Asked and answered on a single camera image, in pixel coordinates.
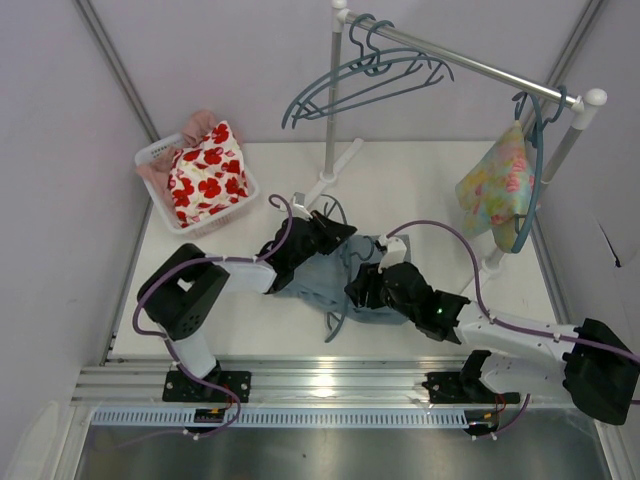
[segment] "floral fabric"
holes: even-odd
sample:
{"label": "floral fabric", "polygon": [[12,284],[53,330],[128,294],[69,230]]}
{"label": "floral fabric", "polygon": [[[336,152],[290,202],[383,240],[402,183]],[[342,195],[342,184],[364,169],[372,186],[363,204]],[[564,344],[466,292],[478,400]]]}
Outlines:
{"label": "floral fabric", "polygon": [[168,186],[182,227],[248,196],[244,158],[227,122],[216,125],[199,145],[175,152]]}
{"label": "floral fabric", "polygon": [[515,215],[526,215],[534,178],[516,121],[456,185],[458,202],[466,211],[464,235],[475,237],[491,229],[498,248],[510,253],[517,237]]}

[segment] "pink fabric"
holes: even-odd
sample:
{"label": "pink fabric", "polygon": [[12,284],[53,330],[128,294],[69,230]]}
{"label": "pink fabric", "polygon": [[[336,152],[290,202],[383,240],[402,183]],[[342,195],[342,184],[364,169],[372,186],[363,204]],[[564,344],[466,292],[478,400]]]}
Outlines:
{"label": "pink fabric", "polygon": [[190,147],[195,147],[202,141],[207,133],[218,124],[216,117],[209,110],[199,110],[189,118],[189,121],[182,129],[184,141]]}
{"label": "pink fabric", "polygon": [[170,211],[174,211],[173,197],[169,190],[169,172],[171,171],[171,164],[173,162],[173,156],[176,153],[175,147],[167,148],[162,154],[154,158],[150,163],[144,165],[138,165],[136,172],[145,180],[149,180],[153,189],[162,197],[162,201],[169,208]]}

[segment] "vent grille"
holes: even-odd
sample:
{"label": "vent grille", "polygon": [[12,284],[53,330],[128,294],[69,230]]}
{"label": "vent grille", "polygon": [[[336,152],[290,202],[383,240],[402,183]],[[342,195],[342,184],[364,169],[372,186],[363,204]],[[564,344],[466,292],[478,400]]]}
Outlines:
{"label": "vent grille", "polygon": [[[225,415],[233,417],[234,410]],[[206,427],[194,423],[194,408],[100,408],[93,425],[149,427]],[[429,412],[408,409],[242,409],[238,428],[467,428],[463,410]]]}
{"label": "vent grille", "polygon": [[[233,412],[225,416],[231,418]],[[466,428],[462,410],[255,409],[242,411],[236,427],[269,428]]]}

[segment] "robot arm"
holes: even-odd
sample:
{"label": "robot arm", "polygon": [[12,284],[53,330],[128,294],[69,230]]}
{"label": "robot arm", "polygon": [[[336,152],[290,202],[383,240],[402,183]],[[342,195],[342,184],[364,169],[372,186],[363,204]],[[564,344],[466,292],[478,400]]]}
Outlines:
{"label": "robot arm", "polygon": [[[558,401],[571,399],[587,415],[606,423],[625,422],[638,380],[638,366],[615,353],[560,340],[582,338],[627,350],[602,322],[586,319],[575,325],[542,324],[491,312],[493,318],[514,326],[506,329],[488,319],[478,303],[434,291],[418,269],[404,262],[404,245],[398,238],[381,237],[386,251],[379,264],[362,264],[345,292],[358,307],[388,306],[409,318],[416,328],[436,341],[470,345],[474,350],[461,372],[428,377],[431,399],[442,395],[451,403],[487,403],[496,394],[526,392]],[[544,330],[550,338],[523,333]],[[454,385],[443,379],[454,378]]]}
{"label": "robot arm", "polygon": [[[255,260],[212,261],[183,268],[158,286],[146,301],[147,315],[162,328],[175,355],[195,377],[217,383],[220,365],[209,351],[201,326],[220,294],[275,293],[293,280],[294,270],[308,258],[316,253],[333,253],[357,231],[317,211],[309,213],[303,205],[304,197],[294,196],[294,217],[288,235],[285,220],[274,240],[262,247]],[[280,248],[266,255],[285,236]],[[138,301],[167,272],[205,256],[193,244],[181,246],[142,285]]]}
{"label": "robot arm", "polygon": [[[192,265],[159,285],[148,298],[144,305],[148,316],[164,330],[171,348],[196,378],[214,384],[220,379],[220,365],[200,327],[221,293],[277,292],[308,258],[332,253],[356,232],[355,227],[316,211],[309,213],[302,205],[294,197],[291,229],[286,235],[285,221],[275,239],[262,248],[260,256],[268,257],[265,261],[258,257]],[[280,248],[269,255],[280,242]],[[362,264],[355,280],[345,287],[356,306],[388,306],[432,340],[483,349],[474,350],[459,372],[428,374],[423,385],[433,403],[486,404],[493,403],[496,394],[517,398],[519,392],[526,392],[559,401],[571,398],[593,418],[624,423],[638,380],[637,365],[612,352],[560,340],[561,336],[587,339],[628,351],[602,322],[587,319],[581,327],[545,325],[491,312],[517,328],[542,328],[552,336],[506,329],[487,319],[476,302],[433,290],[419,270],[404,261],[406,247],[400,239],[380,237],[379,248],[385,252],[380,263]],[[204,252],[196,246],[183,245],[142,286],[138,300],[169,270],[202,257]]]}

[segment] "yellow floral cloth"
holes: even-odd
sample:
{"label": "yellow floral cloth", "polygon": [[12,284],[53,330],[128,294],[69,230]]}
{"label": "yellow floral cloth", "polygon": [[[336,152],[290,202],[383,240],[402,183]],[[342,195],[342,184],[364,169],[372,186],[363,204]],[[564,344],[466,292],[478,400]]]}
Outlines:
{"label": "yellow floral cloth", "polygon": [[522,125],[516,120],[456,185],[458,202],[466,211],[464,235],[475,237],[491,229],[498,248],[510,253],[518,236],[515,215],[526,215],[534,178]]}

